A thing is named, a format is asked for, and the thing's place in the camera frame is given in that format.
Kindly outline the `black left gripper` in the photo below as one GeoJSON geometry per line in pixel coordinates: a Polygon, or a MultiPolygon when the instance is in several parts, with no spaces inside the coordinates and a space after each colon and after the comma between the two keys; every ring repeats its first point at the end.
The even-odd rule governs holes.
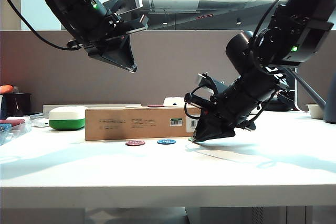
{"type": "Polygon", "coordinates": [[[148,28],[149,18],[141,15],[125,21],[116,14],[101,18],[94,26],[85,28],[85,51],[90,58],[136,73],[138,66],[133,57],[130,35],[148,28]]]}

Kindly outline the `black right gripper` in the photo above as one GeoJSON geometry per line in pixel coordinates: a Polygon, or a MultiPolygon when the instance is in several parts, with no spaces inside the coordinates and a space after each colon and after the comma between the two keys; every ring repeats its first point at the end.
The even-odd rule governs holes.
{"type": "Polygon", "coordinates": [[[256,129],[251,111],[265,104],[279,90],[279,81],[271,76],[257,79],[255,83],[239,77],[226,86],[210,76],[199,76],[198,87],[185,95],[184,101],[201,110],[193,142],[235,136],[234,129],[256,129]]]}

